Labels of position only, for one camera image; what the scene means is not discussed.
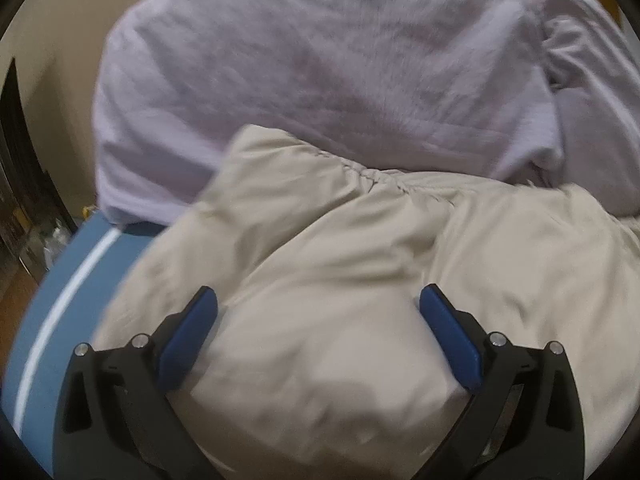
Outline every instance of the beige fabric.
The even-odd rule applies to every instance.
[[[434,282],[487,331],[564,343],[589,473],[638,408],[637,229],[576,186],[368,170],[251,126],[94,343],[152,332],[212,286],[220,316],[172,404],[225,475],[405,479],[466,402],[415,306]]]

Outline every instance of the light purple cloth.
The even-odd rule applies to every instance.
[[[100,208],[171,224],[247,123],[640,210],[640,76],[596,0],[144,0],[100,67]]]

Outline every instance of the wrinkled fabric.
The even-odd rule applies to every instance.
[[[220,314],[171,402],[228,479],[409,479],[467,396],[416,299],[566,348],[586,473],[638,409],[640,226],[574,186],[377,171],[242,131],[105,310],[96,348],[151,333],[201,285]]]
[[[113,222],[171,224],[247,123],[372,168],[640,208],[640,76],[596,0],[144,0],[94,101]]]

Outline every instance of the metal pin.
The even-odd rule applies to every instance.
[[[564,352],[564,347],[558,341],[552,341],[549,343],[549,350],[551,350],[556,355],[562,355]]]
[[[74,348],[74,354],[78,357],[82,357],[89,351],[89,345],[87,343],[80,343]]]
[[[138,334],[133,336],[131,345],[135,348],[144,348],[149,343],[149,336],[147,334]]]
[[[505,346],[507,344],[507,338],[501,332],[491,332],[489,341],[494,346]]]

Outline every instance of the white stripe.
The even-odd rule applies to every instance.
[[[109,229],[100,239],[100,241],[94,246],[91,252],[86,256],[84,261],[73,273],[71,279],[62,289],[60,295],[56,299],[55,303],[51,307],[51,310],[47,314],[44,322],[40,326],[38,335],[29,350],[29,356],[27,362],[24,364],[22,370],[22,376],[20,377],[20,386],[18,387],[18,394],[15,399],[15,412],[14,412],[14,431],[20,436],[22,432],[22,422],[24,420],[24,412],[27,407],[27,400],[29,399],[29,392],[31,391],[31,383],[33,383],[33,377],[38,369],[40,358],[44,353],[49,339],[53,331],[56,329],[60,318],[65,313],[66,308],[71,303],[71,300],[76,295],[76,292],[80,286],[84,283],[84,280],[94,270],[95,265],[100,261],[104,253],[113,245],[113,243],[120,237],[122,231],[112,227]]]

